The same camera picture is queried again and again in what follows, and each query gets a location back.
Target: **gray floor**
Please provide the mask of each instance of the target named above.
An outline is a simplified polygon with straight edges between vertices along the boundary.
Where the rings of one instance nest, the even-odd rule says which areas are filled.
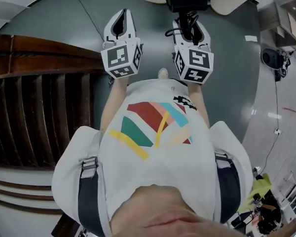
[[[275,47],[273,33],[261,32],[261,47]],[[296,179],[296,54],[291,58],[288,75],[277,82],[278,118],[281,134],[270,153],[265,172],[269,174],[275,192],[285,193],[290,183],[285,179],[292,173]],[[273,72],[263,63],[260,65],[259,82],[252,117],[243,145],[252,166],[265,165],[267,154],[276,139],[277,128],[276,91]]]
[[[167,6],[144,0],[81,0],[102,33],[108,20],[122,8],[132,11],[137,35],[144,43],[139,74],[131,82],[157,77],[160,68],[178,78],[172,52],[172,38],[164,33],[177,14]],[[245,35],[257,36],[256,6],[246,2],[228,16],[201,12],[200,22],[212,38],[214,72],[203,86],[210,123],[224,120],[240,141],[243,140],[254,103],[259,76],[259,42],[246,42]],[[43,0],[16,16],[2,31],[64,42],[94,51],[102,49],[102,39],[78,0]],[[105,82],[96,85],[95,120],[109,93]]]

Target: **black device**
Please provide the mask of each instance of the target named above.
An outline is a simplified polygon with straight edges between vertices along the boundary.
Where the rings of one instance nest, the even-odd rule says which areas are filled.
[[[291,60],[286,52],[265,48],[261,52],[261,58],[266,66],[274,70],[275,81],[280,81],[287,75]]]
[[[181,30],[182,35],[187,41],[192,41],[197,45],[203,38],[201,29],[196,24],[198,19],[197,10],[207,10],[210,0],[166,0],[169,10],[173,13],[178,12],[176,19],[178,28],[173,28],[165,33],[165,36],[171,36],[174,30]]]

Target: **cable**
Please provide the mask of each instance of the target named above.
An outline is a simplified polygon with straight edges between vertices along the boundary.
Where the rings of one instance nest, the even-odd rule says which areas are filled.
[[[191,11],[188,12],[184,15],[184,18],[187,20],[187,28],[181,28],[181,27],[177,27],[177,28],[172,28],[166,31],[166,33],[164,34],[166,37],[170,37],[173,35],[173,31],[175,30],[180,30],[180,31],[186,31],[190,34],[191,40],[193,42],[194,45],[198,44],[198,40],[197,42],[194,41],[194,34],[192,33],[192,28],[193,26],[196,24],[196,21],[198,19],[198,15],[197,15],[197,11]],[[180,17],[178,17],[176,19],[177,24],[179,25],[180,22]]]
[[[277,129],[276,129],[276,131],[278,131],[278,129],[279,129],[279,119],[278,119],[277,85],[276,85],[276,81],[275,81],[275,80],[274,80],[274,82],[275,82],[275,94],[276,94],[276,118],[277,118]],[[270,150],[270,152],[269,152],[269,153],[267,154],[267,156],[266,156],[266,159],[265,159],[265,165],[264,165],[264,168],[262,169],[262,171],[260,172],[260,175],[263,173],[263,171],[264,171],[265,168],[266,168],[266,165],[267,165],[267,159],[268,159],[269,155],[271,154],[272,149],[274,148],[275,142],[277,141],[277,139],[278,139],[279,136],[280,136],[280,135],[277,134],[276,139],[275,139],[275,141],[274,141],[274,143],[273,143],[273,145],[272,145],[272,147],[271,147],[271,150]]]
[[[88,17],[90,18],[90,20],[91,20],[92,24],[94,25],[95,29],[97,30],[98,34],[100,35],[101,39],[102,39],[102,40],[103,40],[103,42],[104,42],[104,38],[103,38],[103,36],[101,35],[101,33],[100,33],[100,31],[99,31],[98,27],[96,26],[96,24],[93,22],[93,20],[92,20],[92,18],[91,18],[91,16],[90,16],[90,14],[88,13],[88,11],[86,10],[86,8],[84,7],[84,5],[83,5],[83,3],[81,2],[81,0],[78,0],[78,1],[79,1],[79,2],[80,2],[80,4],[82,5],[82,7],[83,7],[84,11],[87,13],[87,15],[88,15]]]
[[[269,67],[270,69],[272,69],[272,70],[281,70],[281,69],[274,69],[274,68],[271,68],[271,67]]]
[[[275,81],[275,94],[276,94],[276,118],[277,118],[277,130],[279,129],[279,119],[278,119],[278,100],[277,100],[277,85]]]
[[[264,168],[263,168],[263,170],[261,171],[260,175],[261,175],[261,174],[263,173],[263,171],[265,170],[265,167],[266,167],[266,165],[267,165],[267,159],[268,159],[270,153],[272,152],[272,149],[274,148],[275,142],[277,141],[277,139],[278,139],[279,136],[280,136],[280,135],[278,134],[277,137],[276,137],[276,139],[275,139],[275,141],[274,141],[274,143],[273,143],[273,145],[272,145],[272,147],[271,147],[270,152],[269,152],[269,153],[267,154],[267,156],[266,156],[266,159],[265,159],[265,165],[264,165]]]
[[[277,176],[279,175],[279,173],[281,172],[281,170],[282,170],[282,168],[284,167],[284,164],[286,163],[287,159],[288,159],[288,158],[286,158],[286,160],[283,162],[283,164],[282,164],[280,170],[277,172],[277,175],[275,176],[275,178],[273,179],[273,181],[271,182],[271,184],[275,181],[276,177],[277,177]]]

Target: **white sneaker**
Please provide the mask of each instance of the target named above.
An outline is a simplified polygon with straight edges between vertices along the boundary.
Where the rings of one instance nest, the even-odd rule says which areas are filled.
[[[168,70],[166,68],[162,68],[159,70],[158,79],[168,79]]]

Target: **shoulder strap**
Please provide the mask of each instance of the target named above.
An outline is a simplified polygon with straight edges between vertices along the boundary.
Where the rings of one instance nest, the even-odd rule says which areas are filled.
[[[215,152],[215,159],[221,192],[221,223],[224,224],[240,206],[240,183],[237,169],[227,154]]]
[[[96,236],[112,236],[105,201],[102,164],[97,157],[90,157],[82,163],[78,216],[83,227]]]

